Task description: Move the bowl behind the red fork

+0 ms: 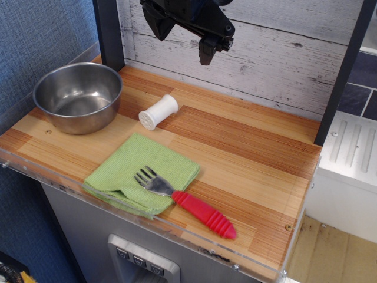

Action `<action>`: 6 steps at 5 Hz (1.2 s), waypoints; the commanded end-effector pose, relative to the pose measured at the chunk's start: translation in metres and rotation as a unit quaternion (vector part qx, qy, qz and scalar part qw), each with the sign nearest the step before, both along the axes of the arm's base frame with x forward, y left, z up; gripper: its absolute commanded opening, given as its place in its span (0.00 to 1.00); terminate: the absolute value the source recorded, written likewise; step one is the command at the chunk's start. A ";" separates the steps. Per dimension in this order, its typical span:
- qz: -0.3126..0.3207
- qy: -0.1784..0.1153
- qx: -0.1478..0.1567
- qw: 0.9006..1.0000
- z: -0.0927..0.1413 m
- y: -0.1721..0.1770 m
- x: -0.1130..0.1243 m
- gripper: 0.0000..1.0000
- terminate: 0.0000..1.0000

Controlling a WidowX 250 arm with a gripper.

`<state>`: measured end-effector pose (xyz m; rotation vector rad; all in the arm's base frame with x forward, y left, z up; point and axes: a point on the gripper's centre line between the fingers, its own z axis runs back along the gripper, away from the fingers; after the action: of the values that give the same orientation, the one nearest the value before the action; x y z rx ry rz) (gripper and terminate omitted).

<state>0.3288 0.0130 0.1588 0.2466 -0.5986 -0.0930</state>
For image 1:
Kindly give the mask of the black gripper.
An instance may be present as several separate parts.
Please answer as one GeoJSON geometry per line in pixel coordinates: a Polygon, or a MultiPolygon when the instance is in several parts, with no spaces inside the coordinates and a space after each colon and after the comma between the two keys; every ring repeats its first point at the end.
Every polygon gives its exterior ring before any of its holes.
{"type": "Polygon", "coordinates": [[[177,24],[203,37],[199,41],[201,65],[210,65],[216,52],[233,45],[235,27],[215,1],[140,1],[154,35],[164,41],[177,24]]]}

